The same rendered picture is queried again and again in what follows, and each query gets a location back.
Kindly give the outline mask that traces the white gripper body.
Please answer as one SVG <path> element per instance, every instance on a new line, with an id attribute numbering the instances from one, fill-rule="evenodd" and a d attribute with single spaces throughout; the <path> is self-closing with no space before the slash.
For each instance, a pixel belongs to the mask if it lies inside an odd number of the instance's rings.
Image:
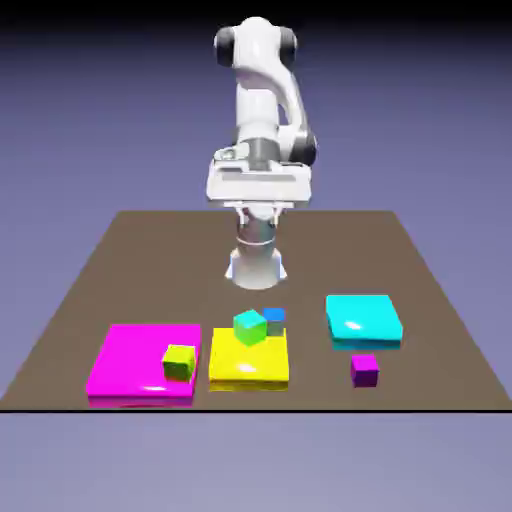
<path id="1" fill-rule="evenodd" d="M 309 166 L 270 161 L 267 171 L 251 170 L 247 160 L 213 160 L 206 196 L 224 206 L 269 203 L 279 207 L 307 204 L 312 195 Z"/>

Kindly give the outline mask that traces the small blue cube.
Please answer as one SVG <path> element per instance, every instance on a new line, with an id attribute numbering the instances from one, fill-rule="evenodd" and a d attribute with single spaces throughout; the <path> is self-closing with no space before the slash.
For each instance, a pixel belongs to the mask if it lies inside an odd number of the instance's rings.
<path id="1" fill-rule="evenodd" d="M 284 308 L 264 308 L 263 317 L 267 323 L 268 336 L 282 336 L 285 329 L 286 311 Z"/>

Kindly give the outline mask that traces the small green cube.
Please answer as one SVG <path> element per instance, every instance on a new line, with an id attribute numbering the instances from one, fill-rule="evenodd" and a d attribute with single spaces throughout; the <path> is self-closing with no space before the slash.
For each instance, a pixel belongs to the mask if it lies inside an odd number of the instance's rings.
<path id="1" fill-rule="evenodd" d="M 245 346 L 253 346 L 267 337 L 267 321 L 256 310 L 248 310 L 233 318 L 235 337 Z"/>

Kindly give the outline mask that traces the small yellow-green cube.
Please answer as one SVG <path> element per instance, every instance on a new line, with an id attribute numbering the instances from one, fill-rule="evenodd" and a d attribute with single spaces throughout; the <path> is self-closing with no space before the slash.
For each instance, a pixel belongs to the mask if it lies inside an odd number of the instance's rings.
<path id="1" fill-rule="evenodd" d="M 168 380 L 188 382 L 196 367 L 195 347 L 169 344 L 162 357 L 162 367 Z"/>

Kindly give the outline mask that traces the small purple cube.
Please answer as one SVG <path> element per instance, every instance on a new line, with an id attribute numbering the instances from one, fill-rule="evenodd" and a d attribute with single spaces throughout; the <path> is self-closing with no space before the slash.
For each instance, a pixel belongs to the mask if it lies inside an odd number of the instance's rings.
<path id="1" fill-rule="evenodd" d="M 351 357 L 350 375 L 355 388 L 376 387 L 380 369 L 377 359 L 371 354 L 354 354 Z"/>

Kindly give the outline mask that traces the large cyan box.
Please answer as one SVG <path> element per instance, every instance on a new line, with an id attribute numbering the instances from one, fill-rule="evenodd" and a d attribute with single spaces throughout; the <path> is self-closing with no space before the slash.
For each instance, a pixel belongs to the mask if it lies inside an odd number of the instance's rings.
<path id="1" fill-rule="evenodd" d="M 399 349 L 403 325 L 388 295 L 328 295 L 326 319 L 334 349 Z"/>

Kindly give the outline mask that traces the large yellow box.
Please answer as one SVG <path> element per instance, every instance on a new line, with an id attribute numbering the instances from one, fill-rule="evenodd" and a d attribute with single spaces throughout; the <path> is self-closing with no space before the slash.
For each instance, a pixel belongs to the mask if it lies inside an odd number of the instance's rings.
<path id="1" fill-rule="evenodd" d="M 208 365 L 210 391 L 284 391 L 289 383 L 286 331 L 252 346 L 232 328 L 215 328 Z"/>

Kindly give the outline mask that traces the large magenta box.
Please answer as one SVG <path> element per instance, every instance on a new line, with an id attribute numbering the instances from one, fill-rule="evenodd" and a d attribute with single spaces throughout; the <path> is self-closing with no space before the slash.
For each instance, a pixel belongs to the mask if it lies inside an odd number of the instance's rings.
<path id="1" fill-rule="evenodd" d="M 173 408 L 192 405 L 196 375 L 173 381 L 162 363 L 171 344 L 201 352 L 198 324 L 113 324 L 85 385 L 95 408 Z"/>

